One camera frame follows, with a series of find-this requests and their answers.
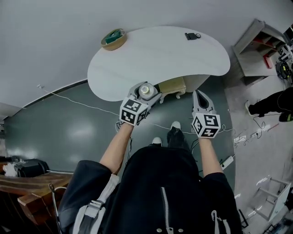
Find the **curved tabletop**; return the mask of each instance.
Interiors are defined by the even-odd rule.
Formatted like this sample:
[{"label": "curved tabletop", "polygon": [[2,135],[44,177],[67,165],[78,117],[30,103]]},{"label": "curved tabletop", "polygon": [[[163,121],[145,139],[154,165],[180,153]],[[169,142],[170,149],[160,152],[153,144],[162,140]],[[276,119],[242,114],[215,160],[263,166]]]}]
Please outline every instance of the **curved tabletop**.
[{"label": "curved tabletop", "polygon": [[[187,40],[185,33],[199,33]],[[230,69],[225,48],[214,38],[187,28],[161,26],[127,33],[125,44],[114,50],[101,48],[87,71],[95,95],[106,101],[124,99],[129,89],[143,81],[153,85],[193,74],[224,75]]]}]

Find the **power strip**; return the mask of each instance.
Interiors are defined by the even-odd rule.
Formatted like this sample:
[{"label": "power strip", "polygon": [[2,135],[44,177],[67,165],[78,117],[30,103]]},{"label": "power strip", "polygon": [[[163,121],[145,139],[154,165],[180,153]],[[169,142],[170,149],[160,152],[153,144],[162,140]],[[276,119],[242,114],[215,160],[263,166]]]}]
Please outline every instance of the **power strip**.
[{"label": "power strip", "polygon": [[221,164],[222,170],[224,170],[226,167],[228,167],[232,162],[234,161],[234,158],[230,156]]}]

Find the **black pants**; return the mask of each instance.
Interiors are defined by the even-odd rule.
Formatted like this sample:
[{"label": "black pants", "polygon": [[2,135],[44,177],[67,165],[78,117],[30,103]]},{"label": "black pants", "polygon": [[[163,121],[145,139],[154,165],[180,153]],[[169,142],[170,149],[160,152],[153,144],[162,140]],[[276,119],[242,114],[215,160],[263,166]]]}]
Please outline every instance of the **black pants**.
[{"label": "black pants", "polygon": [[248,109],[252,115],[259,114],[261,117],[268,112],[292,112],[293,87],[288,88],[285,91],[274,93],[266,99],[263,99],[254,105],[250,105]]},{"label": "black pants", "polygon": [[178,129],[172,127],[172,129],[167,134],[167,142],[168,148],[175,148],[175,149],[185,149],[190,152],[190,148],[186,141],[186,138],[183,132]]}]

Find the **person's foot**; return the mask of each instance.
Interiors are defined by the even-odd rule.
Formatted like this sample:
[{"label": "person's foot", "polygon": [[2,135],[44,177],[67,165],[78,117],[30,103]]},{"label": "person's foot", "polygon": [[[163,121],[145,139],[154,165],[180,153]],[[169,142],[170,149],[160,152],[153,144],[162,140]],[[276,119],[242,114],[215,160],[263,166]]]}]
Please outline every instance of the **person's foot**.
[{"label": "person's foot", "polygon": [[253,116],[253,115],[249,112],[249,106],[250,106],[250,101],[247,100],[246,103],[245,103],[245,108],[246,108],[248,114],[249,114],[250,116]]},{"label": "person's foot", "polygon": [[290,122],[293,121],[293,114],[292,113],[282,113],[279,117],[280,122]]},{"label": "person's foot", "polygon": [[162,140],[161,140],[161,138],[159,138],[159,137],[155,137],[153,140],[152,140],[152,144],[155,144],[155,145],[157,145],[157,146],[162,146]]},{"label": "person's foot", "polygon": [[171,125],[171,129],[172,127],[177,128],[177,129],[181,129],[181,125],[178,121],[174,121]]}]

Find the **person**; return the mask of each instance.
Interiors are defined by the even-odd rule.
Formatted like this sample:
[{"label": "person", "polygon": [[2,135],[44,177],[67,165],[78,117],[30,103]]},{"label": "person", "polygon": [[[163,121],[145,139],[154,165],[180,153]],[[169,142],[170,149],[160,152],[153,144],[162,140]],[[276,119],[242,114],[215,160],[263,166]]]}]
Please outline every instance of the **person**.
[{"label": "person", "polygon": [[281,113],[279,120],[288,122],[293,120],[293,87],[270,95],[269,97],[251,105],[246,101],[245,108],[250,116],[258,114],[264,117],[269,112]]},{"label": "person", "polygon": [[[59,207],[62,232],[73,232],[78,210],[97,200],[109,178],[118,174],[133,128],[121,125],[99,163],[78,163]],[[211,141],[199,138],[201,178],[180,129],[179,122],[172,124],[168,147],[154,138],[151,145],[132,155],[121,182],[103,204],[105,213],[98,233],[242,233],[233,191]],[[81,225],[75,233],[87,233],[89,226]]]}]

